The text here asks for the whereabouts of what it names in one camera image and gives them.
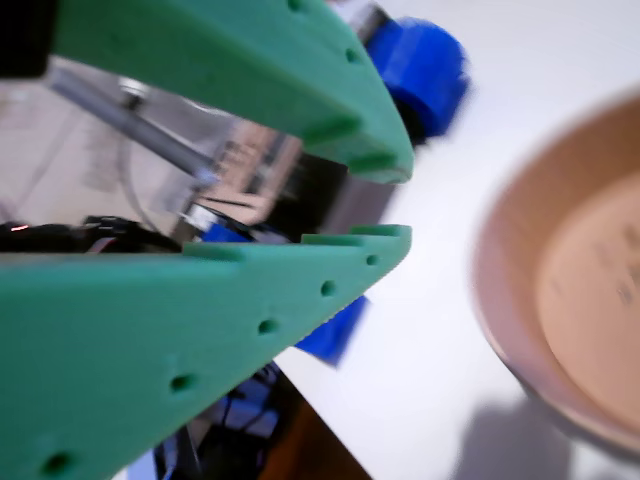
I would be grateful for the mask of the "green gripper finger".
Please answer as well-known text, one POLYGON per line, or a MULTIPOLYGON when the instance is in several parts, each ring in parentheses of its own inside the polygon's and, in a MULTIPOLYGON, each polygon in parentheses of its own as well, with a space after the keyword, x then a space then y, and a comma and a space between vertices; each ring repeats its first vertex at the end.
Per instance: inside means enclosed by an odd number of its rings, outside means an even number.
POLYGON ((111 477, 363 295, 411 237, 3 255, 2 477, 111 477))
POLYGON ((410 180, 404 123, 323 1, 63 1, 56 54, 299 138, 366 180, 410 180))

